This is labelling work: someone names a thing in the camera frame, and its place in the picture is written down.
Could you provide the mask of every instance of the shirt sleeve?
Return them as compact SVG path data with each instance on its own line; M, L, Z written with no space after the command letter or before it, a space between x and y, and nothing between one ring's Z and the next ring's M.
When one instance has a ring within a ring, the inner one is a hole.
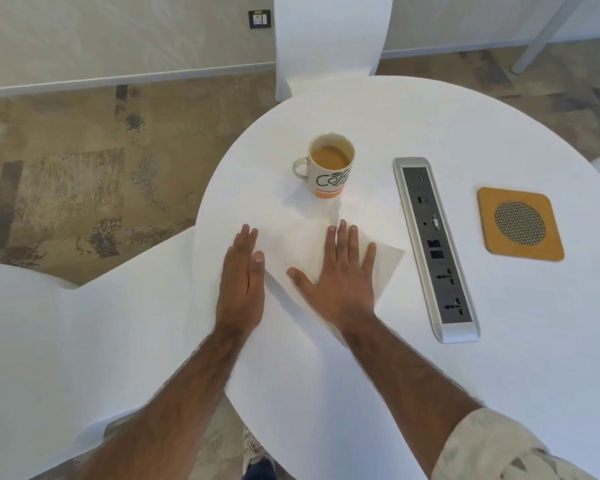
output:
M431 480L595 480L548 448L518 421L473 411L449 436Z

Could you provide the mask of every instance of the mesh grille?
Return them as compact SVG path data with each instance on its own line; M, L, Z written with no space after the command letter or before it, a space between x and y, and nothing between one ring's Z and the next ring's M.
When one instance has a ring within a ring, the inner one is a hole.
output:
M524 202L510 201L496 209L496 225L513 242L534 246L544 239L544 220L536 209Z

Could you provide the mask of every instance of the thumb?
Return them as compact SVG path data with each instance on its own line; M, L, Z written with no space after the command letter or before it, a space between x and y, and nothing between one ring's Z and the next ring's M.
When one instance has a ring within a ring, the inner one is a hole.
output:
M249 264L249 290L264 290L264 253L256 251Z
M306 277L306 274L295 267L290 267L287 270L287 274L289 275L289 278L293 280L298 290L300 290L300 293L302 293L305 298L312 293L315 285L309 280L309 278Z

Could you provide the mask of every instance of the white wall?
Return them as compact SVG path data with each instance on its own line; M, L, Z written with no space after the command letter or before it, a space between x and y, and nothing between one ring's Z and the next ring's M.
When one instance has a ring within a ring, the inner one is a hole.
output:
M385 51L524 43L563 0L394 0ZM273 0L0 0L0 88L275 60ZM559 39L600 36L586 0ZM103 81L92 81L98 84Z

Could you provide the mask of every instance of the square coaster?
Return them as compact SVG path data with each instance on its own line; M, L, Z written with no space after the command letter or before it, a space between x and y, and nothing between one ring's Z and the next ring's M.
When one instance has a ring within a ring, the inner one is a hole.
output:
M484 245L492 254L562 261L564 250L546 195L483 187L478 190Z

